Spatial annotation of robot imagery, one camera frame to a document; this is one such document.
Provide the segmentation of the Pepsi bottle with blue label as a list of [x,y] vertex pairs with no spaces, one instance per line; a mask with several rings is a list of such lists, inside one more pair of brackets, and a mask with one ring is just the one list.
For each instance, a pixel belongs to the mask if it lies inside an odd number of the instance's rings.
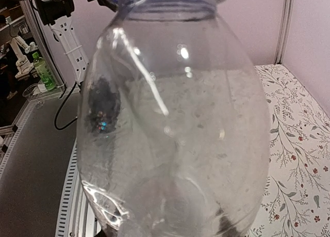
[[270,114],[223,1],[117,0],[77,124],[101,236],[245,236],[254,222]]

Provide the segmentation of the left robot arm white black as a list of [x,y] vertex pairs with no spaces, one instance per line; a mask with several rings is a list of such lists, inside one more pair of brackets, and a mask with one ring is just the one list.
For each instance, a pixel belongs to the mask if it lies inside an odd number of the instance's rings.
[[13,1],[21,4],[39,50],[60,82],[81,85],[97,38],[116,6],[106,0]]

